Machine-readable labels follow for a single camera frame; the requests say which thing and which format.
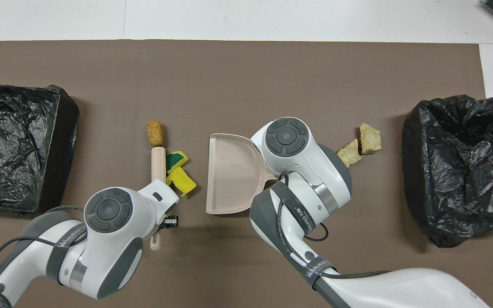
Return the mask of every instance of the white table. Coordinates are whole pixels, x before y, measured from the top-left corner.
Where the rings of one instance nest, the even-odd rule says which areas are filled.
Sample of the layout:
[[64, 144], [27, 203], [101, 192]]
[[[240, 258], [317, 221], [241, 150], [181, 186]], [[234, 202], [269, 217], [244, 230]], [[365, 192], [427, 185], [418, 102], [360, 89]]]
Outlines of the white table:
[[493, 96], [478, 0], [0, 0], [1, 41], [61, 39], [477, 43]]

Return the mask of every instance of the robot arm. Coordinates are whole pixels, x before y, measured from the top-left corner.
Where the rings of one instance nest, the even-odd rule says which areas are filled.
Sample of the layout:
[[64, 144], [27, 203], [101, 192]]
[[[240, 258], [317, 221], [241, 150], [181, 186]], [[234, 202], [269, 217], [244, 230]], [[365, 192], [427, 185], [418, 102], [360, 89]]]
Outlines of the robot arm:
[[42, 275], [96, 299], [117, 292], [134, 273], [143, 240], [177, 225], [165, 219], [177, 202], [174, 191], [156, 180], [140, 191], [99, 191], [86, 203], [85, 224], [61, 211], [33, 219], [22, 236], [45, 243], [20, 240], [2, 262], [0, 308], [14, 306], [30, 281]]
[[433, 269], [339, 275], [303, 238], [350, 199], [348, 169], [296, 118], [280, 118], [252, 141], [282, 179], [252, 201], [252, 226], [335, 308], [488, 308], [454, 277]]

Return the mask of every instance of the black trash bag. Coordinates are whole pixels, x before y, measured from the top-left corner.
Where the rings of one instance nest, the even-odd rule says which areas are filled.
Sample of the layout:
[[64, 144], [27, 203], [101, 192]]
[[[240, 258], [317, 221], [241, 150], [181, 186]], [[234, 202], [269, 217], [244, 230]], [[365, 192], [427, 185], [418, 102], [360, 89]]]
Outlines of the black trash bag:
[[404, 190], [438, 247], [493, 230], [493, 98], [421, 101], [403, 125]]
[[0, 210], [31, 213], [60, 205], [78, 116], [58, 86], [0, 86]]

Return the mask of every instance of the dustpan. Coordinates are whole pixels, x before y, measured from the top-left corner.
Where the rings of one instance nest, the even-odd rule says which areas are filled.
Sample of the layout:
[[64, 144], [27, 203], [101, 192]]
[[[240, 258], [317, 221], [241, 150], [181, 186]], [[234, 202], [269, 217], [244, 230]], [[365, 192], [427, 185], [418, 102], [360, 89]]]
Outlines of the dustpan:
[[267, 181], [276, 180], [253, 142], [239, 135], [212, 134], [209, 145], [207, 213], [232, 214], [250, 208]]

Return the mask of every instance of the rock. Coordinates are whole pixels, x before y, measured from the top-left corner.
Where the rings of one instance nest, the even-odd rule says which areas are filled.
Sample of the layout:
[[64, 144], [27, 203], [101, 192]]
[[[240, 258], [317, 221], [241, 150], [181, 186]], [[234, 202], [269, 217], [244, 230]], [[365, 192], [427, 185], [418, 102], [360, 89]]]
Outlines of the rock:
[[350, 142], [345, 148], [342, 148], [337, 152], [342, 162], [349, 168], [351, 164], [354, 164], [360, 160], [359, 155], [359, 141], [355, 139]]
[[152, 146], [163, 145], [163, 125], [157, 120], [147, 122], [147, 138]]
[[374, 154], [376, 151], [381, 150], [380, 131], [363, 123], [360, 126], [360, 148], [363, 155]]

